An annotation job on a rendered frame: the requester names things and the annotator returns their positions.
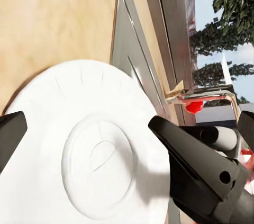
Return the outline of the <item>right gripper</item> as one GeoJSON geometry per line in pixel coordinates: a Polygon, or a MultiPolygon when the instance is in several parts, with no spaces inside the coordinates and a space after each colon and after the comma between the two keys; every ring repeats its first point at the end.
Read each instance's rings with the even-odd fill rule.
{"type": "Polygon", "coordinates": [[[153,116],[148,128],[169,151],[170,194],[195,224],[254,224],[250,171],[170,121],[153,116]]]}

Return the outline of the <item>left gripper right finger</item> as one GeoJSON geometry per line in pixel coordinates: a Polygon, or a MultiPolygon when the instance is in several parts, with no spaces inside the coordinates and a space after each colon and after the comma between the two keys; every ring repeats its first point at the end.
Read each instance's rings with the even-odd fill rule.
{"type": "Polygon", "coordinates": [[[249,111],[241,111],[237,131],[242,136],[252,152],[254,153],[254,113],[249,111]]]}

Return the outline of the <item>saucer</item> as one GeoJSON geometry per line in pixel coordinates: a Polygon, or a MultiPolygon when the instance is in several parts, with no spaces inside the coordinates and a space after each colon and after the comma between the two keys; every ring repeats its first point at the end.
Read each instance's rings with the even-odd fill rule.
{"type": "Polygon", "coordinates": [[[164,224],[169,151],[127,74],[97,60],[62,62],[4,115],[18,111],[28,131],[0,174],[0,224],[164,224]]]}

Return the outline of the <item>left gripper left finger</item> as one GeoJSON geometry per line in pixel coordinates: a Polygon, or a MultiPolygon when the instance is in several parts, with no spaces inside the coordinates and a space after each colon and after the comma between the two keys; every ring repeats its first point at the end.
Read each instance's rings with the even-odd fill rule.
{"type": "Polygon", "coordinates": [[[23,111],[0,117],[0,174],[27,131],[28,125],[23,111]]]}

